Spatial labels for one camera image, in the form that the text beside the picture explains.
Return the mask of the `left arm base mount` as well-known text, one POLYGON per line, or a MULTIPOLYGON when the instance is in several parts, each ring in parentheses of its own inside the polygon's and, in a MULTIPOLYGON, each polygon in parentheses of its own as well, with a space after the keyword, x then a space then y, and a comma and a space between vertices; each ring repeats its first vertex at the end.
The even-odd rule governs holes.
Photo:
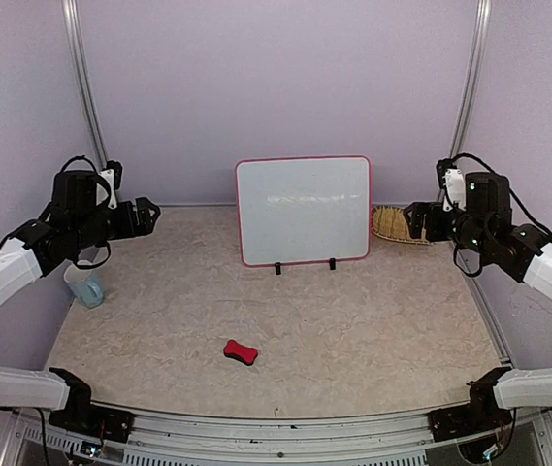
POLYGON ((92 403, 90 386, 71 372, 50 368, 69 387, 66 405, 51 411, 49 424, 70 432, 96 437, 101 441, 126 444, 135 416, 124 410, 106 408, 92 403))

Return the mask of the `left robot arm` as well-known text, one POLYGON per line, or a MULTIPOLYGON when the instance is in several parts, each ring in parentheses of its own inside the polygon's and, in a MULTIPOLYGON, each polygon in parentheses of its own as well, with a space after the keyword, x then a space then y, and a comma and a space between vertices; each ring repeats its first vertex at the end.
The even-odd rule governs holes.
MULTIPOLYGON (((26 221, 0 246, 0 307, 63 262, 78 264, 83 250, 108 249, 112 241, 151 234, 160 216, 158 206, 140 197, 114 209, 100 204, 62 222, 26 221)), ((88 432, 101 421, 100 409, 88 396, 89 386, 70 372, 0 366, 0 408, 61 411, 77 429, 88 432)))

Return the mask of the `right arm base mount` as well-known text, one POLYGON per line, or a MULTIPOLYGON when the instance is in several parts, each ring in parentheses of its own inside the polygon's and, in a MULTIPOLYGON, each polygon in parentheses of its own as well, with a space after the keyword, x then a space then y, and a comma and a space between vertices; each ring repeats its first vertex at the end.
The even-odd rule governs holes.
POLYGON ((498 406, 493 392, 499 378, 508 371, 508 367, 497 367, 467 383, 467 403, 430 411, 427 418, 434 441, 458 439, 509 425, 513 414, 498 406))

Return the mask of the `pink framed whiteboard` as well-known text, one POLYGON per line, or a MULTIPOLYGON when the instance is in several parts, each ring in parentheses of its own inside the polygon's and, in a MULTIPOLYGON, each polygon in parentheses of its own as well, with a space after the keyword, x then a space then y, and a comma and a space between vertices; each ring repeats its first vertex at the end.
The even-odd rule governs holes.
POLYGON ((369 255, 373 168, 365 155, 242 160, 235 182, 244 266, 335 269, 369 255))

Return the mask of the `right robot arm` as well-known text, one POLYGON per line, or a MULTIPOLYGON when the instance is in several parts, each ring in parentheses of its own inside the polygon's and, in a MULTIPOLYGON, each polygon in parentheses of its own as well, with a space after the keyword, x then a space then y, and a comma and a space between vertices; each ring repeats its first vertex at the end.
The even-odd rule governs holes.
MULTIPOLYGON (((404 217, 412 238, 451 241, 458 250, 476 252, 480 268, 496 265, 552 301, 552 239, 532 224, 513 225, 509 207, 447 211, 439 203, 414 202, 404 217)), ((497 368, 471 384, 471 395, 461 421, 472 431, 484 429, 500 409, 552 408, 552 368, 497 368)))

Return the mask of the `red black whiteboard eraser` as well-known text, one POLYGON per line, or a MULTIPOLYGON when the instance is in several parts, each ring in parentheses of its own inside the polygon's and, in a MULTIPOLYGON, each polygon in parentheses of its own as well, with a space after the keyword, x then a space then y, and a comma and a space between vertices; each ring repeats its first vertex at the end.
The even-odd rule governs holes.
POLYGON ((248 367, 255 363, 259 355, 258 349, 242 345, 236 340, 228 340, 222 352, 226 358, 241 362, 248 367))

